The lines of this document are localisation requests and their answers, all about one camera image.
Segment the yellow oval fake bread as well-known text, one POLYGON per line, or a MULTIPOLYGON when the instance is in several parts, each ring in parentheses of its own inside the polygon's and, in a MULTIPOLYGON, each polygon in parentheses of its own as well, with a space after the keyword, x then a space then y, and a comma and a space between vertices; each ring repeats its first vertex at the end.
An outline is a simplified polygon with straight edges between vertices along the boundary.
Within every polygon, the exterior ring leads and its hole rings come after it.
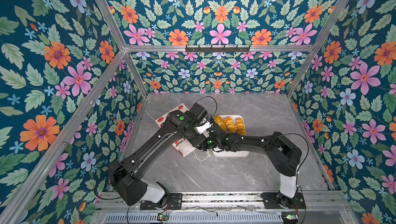
POLYGON ((225 121, 222 117, 220 117, 219 115, 216 115, 213 117, 213 121, 224 131, 227 132, 227 127, 225 124, 225 121))

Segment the red white paper bag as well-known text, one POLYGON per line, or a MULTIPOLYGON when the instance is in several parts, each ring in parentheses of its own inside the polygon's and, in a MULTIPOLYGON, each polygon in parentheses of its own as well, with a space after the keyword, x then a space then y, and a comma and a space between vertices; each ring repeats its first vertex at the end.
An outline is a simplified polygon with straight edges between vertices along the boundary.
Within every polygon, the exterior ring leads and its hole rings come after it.
POLYGON ((191 145, 188 140, 183 138, 184 128, 189 111, 184 104, 172 109, 161 116, 156 123, 159 130, 154 135, 154 148, 156 151, 163 152, 169 146, 176 149, 182 157, 195 153, 196 149, 201 150, 201 145, 191 145))

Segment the long fake bread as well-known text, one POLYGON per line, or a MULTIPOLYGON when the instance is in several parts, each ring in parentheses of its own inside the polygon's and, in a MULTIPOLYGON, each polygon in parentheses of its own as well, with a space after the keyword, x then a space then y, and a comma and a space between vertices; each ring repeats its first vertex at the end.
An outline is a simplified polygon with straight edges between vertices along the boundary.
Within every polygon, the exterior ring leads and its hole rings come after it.
POLYGON ((245 129, 245 124, 242 118, 236 118, 235 124, 237 127, 236 132, 240 135, 246 135, 246 129, 245 129))

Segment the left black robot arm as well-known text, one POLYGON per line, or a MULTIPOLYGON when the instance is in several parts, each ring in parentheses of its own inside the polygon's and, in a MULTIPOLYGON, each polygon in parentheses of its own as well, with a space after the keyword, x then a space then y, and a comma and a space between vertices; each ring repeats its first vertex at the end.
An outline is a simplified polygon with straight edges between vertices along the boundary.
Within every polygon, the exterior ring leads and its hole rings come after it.
POLYGON ((207 111, 198 103, 186 112, 175 110, 168 114, 160 129, 138 150, 121 162, 114 160, 108 167, 111 186, 128 206, 139 201, 149 201, 163 208, 169 201, 169 191, 161 183, 142 181, 148 168, 174 142, 186 137, 199 144, 205 136, 196 131, 202 126, 207 111))

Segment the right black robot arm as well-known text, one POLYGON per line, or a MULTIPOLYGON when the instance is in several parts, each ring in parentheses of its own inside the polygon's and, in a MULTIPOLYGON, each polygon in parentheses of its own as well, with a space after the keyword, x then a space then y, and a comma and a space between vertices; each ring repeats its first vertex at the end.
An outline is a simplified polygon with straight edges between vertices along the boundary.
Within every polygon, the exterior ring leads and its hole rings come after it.
POLYGON ((297 174, 301 166, 302 151, 280 132, 267 136, 248 136, 226 133, 221 128, 212 128, 208 137, 197 148, 218 148, 225 152, 248 151, 266 155, 280 173, 279 198, 294 200, 297 194, 297 174))

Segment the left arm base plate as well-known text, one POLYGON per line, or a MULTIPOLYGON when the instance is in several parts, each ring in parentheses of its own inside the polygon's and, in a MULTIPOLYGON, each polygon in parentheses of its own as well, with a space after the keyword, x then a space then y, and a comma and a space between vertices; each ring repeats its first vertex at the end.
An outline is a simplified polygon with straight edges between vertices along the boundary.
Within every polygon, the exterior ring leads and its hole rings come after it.
POLYGON ((182 202, 182 193, 166 193, 157 203, 142 200, 140 210, 180 210, 182 202))

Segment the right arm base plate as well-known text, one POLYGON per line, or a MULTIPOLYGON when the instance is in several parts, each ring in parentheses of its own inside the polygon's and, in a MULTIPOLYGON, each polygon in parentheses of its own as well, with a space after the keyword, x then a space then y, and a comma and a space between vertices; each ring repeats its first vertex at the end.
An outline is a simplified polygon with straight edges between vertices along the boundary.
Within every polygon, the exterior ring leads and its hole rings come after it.
POLYGON ((288 198, 279 192, 261 193, 266 209, 305 209, 306 203, 302 193, 297 192, 293 198, 288 198))

